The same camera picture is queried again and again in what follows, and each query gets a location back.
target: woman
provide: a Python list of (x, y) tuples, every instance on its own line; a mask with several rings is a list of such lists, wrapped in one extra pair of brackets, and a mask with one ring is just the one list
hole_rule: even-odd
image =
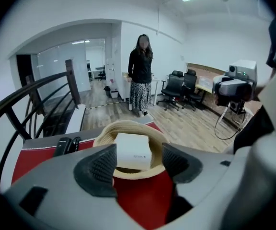
[(153, 52), (149, 37), (140, 35), (135, 49), (130, 53), (127, 79), (131, 82), (129, 103), (137, 109), (139, 116), (147, 115), (151, 102), (151, 63)]

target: floral skirt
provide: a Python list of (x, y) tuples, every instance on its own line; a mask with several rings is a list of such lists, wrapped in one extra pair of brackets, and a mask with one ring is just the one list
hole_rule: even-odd
[(146, 112), (151, 104), (151, 83), (135, 83), (131, 82), (129, 103), (133, 109)]

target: black gripper pad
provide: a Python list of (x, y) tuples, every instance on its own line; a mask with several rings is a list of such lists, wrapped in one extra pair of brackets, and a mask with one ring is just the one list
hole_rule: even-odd
[(162, 144), (162, 164), (176, 184), (191, 182), (201, 173), (203, 168), (199, 159), (168, 143)]
[(113, 174), (117, 166), (116, 144), (88, 156), (74, 168), (77, 184), (87, 193), (97, 197), (116, 197)]

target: black railing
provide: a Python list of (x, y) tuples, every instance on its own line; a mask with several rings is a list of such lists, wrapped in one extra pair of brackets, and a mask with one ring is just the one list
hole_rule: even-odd
[[(69, 105), (74, 102), (75, 107), (78, 107), (78, 104), (81, 103), (80, 100), (80, 96), (79, 96), (79, 92), (77, 89), (77, 85), (75, 82), (75, 77), (74, 77), (74, 72), (73, 72), (73, 67), (72, 67), (72, 60), (66, 60), (66, 72), (62, 72), (59, 74), (55, 74), (43, 79), (40, 79), (38, 81), (35, 82), (31, 82), (27, 85), (25, 85), (24, 87), (22, 87), (21, 89), (15, 91), (14, 93), (10, 94), (9, 96), (7, 96), (5, 99), (3, 99), (2, 101), (0, 101), (0, 118), (2, 117), (2, 115), (6, 114), (8, 119), (10, 120), (11, 124), (13, 125), (13, 127), (15, 128), (15, 132), (11, 138), (11, 140), (9, 141), (6, 150), (2, 156), (2, 159), (0, 161), (0, 180), (1, 180), (1, 176), (2, 176), (2, 172), (3, 172), (3, 168), (6, 162), (6, 159), (8, 157), (8, 154), (15, 142), (15, 140), (17, 139), (18, 135), (20, 135), (23, 139), (23, 141), (26, 141), (27, 139), (32, 139), (31, 137), (31, 122), (32, 122), (32, 117), (33, 115), (41, 108), (43, 108), (43, 104), (49, 99), (51, 98), (54, 94), (56, 94), (58, 91), (60, 91), (62, 88), (64, 88), (65, 86), (69, 86), (70, 91), (67, 92), (62, 98), (61, 100), (52, 108), (52, 110), (45, 116), (43, 123), (41, 124), (40, 128), (37, 130), (36, 132), (36, 117), (37, 115), (35, 115), (35, 121), (34, 121), (34, 138), (38, 138), (39, 135), (41, 134), (41, 131), (43, 130), (45, 123), (47, 122), (47, 120), (50, 118), (50, 116), (53, 114), (53, 112), (57, 109), (57, 107), (61, 104), (61, 102), (71, 93), (72, 98), (71, 100), (68, 102), (67, 106), (63, 109), (61, 116), (59, 117), (58, 122), (55, 124), (54, 130), (52, 132), (52, 135), (55, 134), (56, 128), (59, 125), (59, 122), (61, 121), (62, 116), (64, 115), (64, 113), (66, 112), (67, 108), (69, 107)], [(36, 91), (38, 88), (54, 81), (57, 80), (59, 78), (62, 77), (67, 77), (68, 82), (65, 83), (64, 85), (62, 85), (61, 87), (59, 87), (58, 89), (56, 89), (55, 91), (53, 91), (51, 94), (49, 94), (45, 99), (43, 99), (41, 102), (39, 102), (38, 104), (35, 105), (35, 107), (32, 108), (31, 112), (28, 113), (29, 111), (29, 105), (31, 102), (31, 97), (28, 101), (28, 105), (27, 105), (27, 109), (26, 109), (26, 113), (25, 113), (25, 119), (23, 120), (22, 123), (20, 123), (19, 119), (17, 118), (17, 116), (15, 115), (14, 111), (13, 111), (13, 105), (15, 105), (18, 101), (20, 101), (22, 98), (24, 98), (25, 96), (29, 95), (30, 93)], [(29, 124), (29, 132), (26, 131), (26, 124), (27, 122), (30, 121)]]

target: red surface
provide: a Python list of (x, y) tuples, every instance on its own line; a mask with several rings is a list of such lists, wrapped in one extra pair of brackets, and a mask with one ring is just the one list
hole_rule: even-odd
[[(159, 130), (154, 123), (148, 126)], [(93, 140), (80, 143), (79, 150), (91, 148)], [(17, 160), (12, 183), (40, 163), (53, 157), (55, 148), (22, 150)], [(166, 171), (142, 180), (115, 178), (117, 201), (122, 209), (147, 230), (161, 227), (171, 202), (172, 181)]]

